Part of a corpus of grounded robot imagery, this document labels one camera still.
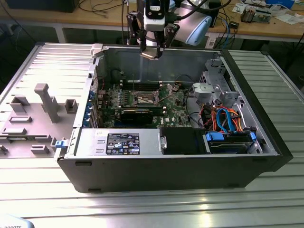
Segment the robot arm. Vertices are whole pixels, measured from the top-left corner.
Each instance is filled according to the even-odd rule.
[[[171,10],[170,0],[137,0],[137,12],[127,14],[131,35],[140,43],[143,57],[159,59],[174,39],[198,45],[212,21],[211,16],[204,12],[219,10],[231,2],[228,0],[217,9],[209,9],[206,5],[209,0],[203,0],[198,5],[192,0],[177,1],[180,7]],[[154,41],[156,48],[147,46],[147,37]]]

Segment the workbench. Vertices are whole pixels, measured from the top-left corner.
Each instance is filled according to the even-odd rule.
[[[304,24],[297,23],[289,25],[276,18],[271,18],[269,24],[263,23],[243,23],[240,21],[240,14],[232,12],[233,6],[238,3],[238,0],[232,2],[225,8],[227,15],[231,20],[240,23],[237,30],[236,38],[255,39],[255,40],[270,40],[270,41],[285,41],[298,42],[304,31]],[[101,1],[92,0],[92,3],[98,4]],[[121,1],[114,0],[104,8],[119,5]],[[80,8],[76,8],[73,13],[40,11],[40,10],[25,10],[25,9],[9,9],[8,12],[22,25],[53,27],[56,30],[58,41],[66,43],[64,28],[75,29],[96,29],[96,30],[117,30],[122,29],[121,25],[121,7],[116,7],[108,10],[106,16],[86,12]],[[85,1],[82,7],[91,10],[90,1]],[[136,10],[136,4],[130,3],[130,11]],[[304,10],[303,6],[294,5],[293,10]],[[127,21],[124,20],[124,30],[127,30]],[[15,24],[15,22],[0,8],[0,24]],[[225,28],[220,20],[216,21],[215,27],[210,28],[206,34],[208,38],[206,48],[213,48],[215,39],[225,33]]]
[[[48,83],[50,95],[58,102],[79,101],[91,64],[91,47],[35,46],[0,95],[0,127],[11,112],[8,104],[14,95],[35,102],[32,94],[37,82]],[[266,71],[263,76],[249,72],[252,66],[276,66],[272,58],[260,52],[230,53],[249,74],[247,82],[294,156],[280,170],[263,173],[246,188],[79,193],[54,158],[1,158],[0,213],[28,219],[36,228],[303,227],[304,97],[284,72]]]

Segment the metal bracket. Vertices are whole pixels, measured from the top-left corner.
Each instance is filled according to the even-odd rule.
[[[176,24],[173,24],[173,26],[167,26],[166,28],[167,41],[164,45],[165,48],[168,48],[171,45],[179,29],[180,26]]]

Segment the blue latch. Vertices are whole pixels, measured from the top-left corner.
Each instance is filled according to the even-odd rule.
[[[253,141],[255,141],[257,139],[256,134],[254,132],[251,132],[250,136]]]
[[[216,140],[216,141],[224,141],[224,135],[221,132],[208,132],[206,135],[207,141]]]
[[[55,147],[56,148],[67,148],[68,147],[68,143],[69,143],[68,139],[66,139],[66,140],[57,140],[56,143],[55,143]]]

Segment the blue cable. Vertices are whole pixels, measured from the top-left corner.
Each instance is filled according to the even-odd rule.
[[[229,25],[228,25],[228,22],[225,20],[225,19],[223,19],[223,18],[221,18],[222,19],[222,21],[224,21],[225,23],[226,23],[226,28],[227,28],[227,36],[226,36],[226,40],[225,40],[225,43],[224,43],[224,46],[223,46],[223,49],[226,47],[226,45],[227,45],[227,41],[228,41],[228,36],[229,36],[229,33],[230,33],[230,29],[229,29]]]
[[[226,113],[226,116],[227,116],[227,122],[228,122],[228,126],[229,126],[229,129],[230,131],[232,132],[235,132],[236,129],[234,128],[233,124],[232,124],[232,121],[231,121],[231,116],[230,116],[230,113],[228,112],[228,110],[226,109],[219,109],[218,112],[217,112],[217,124],[218,126],[220,127],[220,129],[222,129],[225,133],[228,133],[228,131],[220,124],[220,121],[219,121],[219,114],[224,111]]]

